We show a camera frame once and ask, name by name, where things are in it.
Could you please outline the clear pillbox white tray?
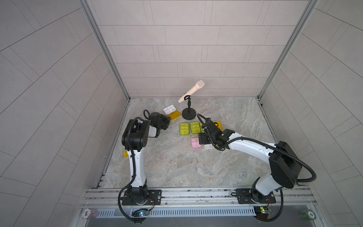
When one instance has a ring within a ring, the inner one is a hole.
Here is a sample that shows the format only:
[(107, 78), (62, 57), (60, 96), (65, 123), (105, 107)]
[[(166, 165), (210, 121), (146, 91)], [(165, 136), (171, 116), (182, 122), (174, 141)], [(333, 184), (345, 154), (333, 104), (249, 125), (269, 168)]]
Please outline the clear pillbox white tray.
[(214, 146), (212, 144), (204, 144), (203, 145), (203, 148), (205, 150), (213, 150), (214, 149)]

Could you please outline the green pillbox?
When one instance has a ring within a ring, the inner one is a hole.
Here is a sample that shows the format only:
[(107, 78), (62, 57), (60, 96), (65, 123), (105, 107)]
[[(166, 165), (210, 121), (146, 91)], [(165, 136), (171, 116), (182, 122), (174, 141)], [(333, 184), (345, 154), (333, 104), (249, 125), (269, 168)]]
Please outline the green pillbox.
[(190, 123), (191, 133), (192, 134), (199, 134), (201, 133), (201, 126), (199, 122), (191, 122)]
[(203, 130), (203, 125), (202, 125), (202, 123), (199, 123), (199, 125), (200, 125), (200, 130), (201, 130), (201, 133), (204, 133), (204, 130)]
[(190, 134), (189, 123), (180, 123), (179, 133), (180, 133), (180, 135), (183, 135), (183, 136), (189, 135)]

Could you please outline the pink pillbox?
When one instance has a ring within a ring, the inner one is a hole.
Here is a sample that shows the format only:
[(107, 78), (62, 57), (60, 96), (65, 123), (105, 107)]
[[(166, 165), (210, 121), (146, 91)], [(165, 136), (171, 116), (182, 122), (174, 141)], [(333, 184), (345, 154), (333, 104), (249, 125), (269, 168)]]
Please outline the pink pillbox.
[(196, 148), (201, 148), (203, 145), (201, 145), (199, 143), (199, 139), (198, 138), (191, 138), (191, 147), (193, 149), (196, 149)]

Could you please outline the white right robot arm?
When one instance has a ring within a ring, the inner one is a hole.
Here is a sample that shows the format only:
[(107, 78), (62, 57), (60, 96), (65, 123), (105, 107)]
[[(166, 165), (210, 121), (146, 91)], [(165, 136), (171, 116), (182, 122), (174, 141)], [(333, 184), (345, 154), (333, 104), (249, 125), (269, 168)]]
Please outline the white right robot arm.
[(210, 118), (201, 114), (197, 114), (197, 118), (207, 136), (207, 142), (215, 149), (240, 151), (269, 165), (270, 173), (255, 180), (247, 193), (247, 198), (255, 203), (262, 203), (272, 191), (291, 189), (296, 183), (309, 183), (317, 179), (315, 171), (300, 160), (286, 142), (264, 143), (244, 137), (234, 130), (222, 131)]

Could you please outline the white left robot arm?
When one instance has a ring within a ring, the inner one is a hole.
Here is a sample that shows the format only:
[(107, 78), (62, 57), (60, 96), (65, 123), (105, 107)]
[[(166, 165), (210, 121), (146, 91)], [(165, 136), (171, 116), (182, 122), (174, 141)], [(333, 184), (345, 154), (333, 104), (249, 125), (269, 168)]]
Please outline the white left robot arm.
[(122, 135), (130, 163), (130, 182), (126, 186), (123, 201), (142, 204), (147, 201), (147, 179), (144, 170), (144, 153), (149, 138), (157, 138), (161, 130), (166, 130), (171, 117), (153, 112), (145, 119), (136, 117), (129, 120)]

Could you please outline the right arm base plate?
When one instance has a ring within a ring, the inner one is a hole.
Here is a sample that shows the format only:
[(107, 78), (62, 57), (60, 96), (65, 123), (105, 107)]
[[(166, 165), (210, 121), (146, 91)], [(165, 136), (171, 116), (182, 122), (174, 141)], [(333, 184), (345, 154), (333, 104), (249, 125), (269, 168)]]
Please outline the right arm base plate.
[(235, 197), (237, 197), (239, 204), (268, 204), (268, 203), (276, 203), (276, 198), (271, 192), (268, 195), (262, 195), (257, 190), (251, 190), (247, 188), (238, 188), (232, 193)]

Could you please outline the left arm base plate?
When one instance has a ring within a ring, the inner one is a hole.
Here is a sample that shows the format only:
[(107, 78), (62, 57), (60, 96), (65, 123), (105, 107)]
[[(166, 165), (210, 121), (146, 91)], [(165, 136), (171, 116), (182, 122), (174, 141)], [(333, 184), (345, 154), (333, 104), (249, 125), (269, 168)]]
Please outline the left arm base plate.
[(161, 190), (145, 190), (142, 188), (128, 188), (121, 197), (123, 206), (150, 206), (161, 204)]

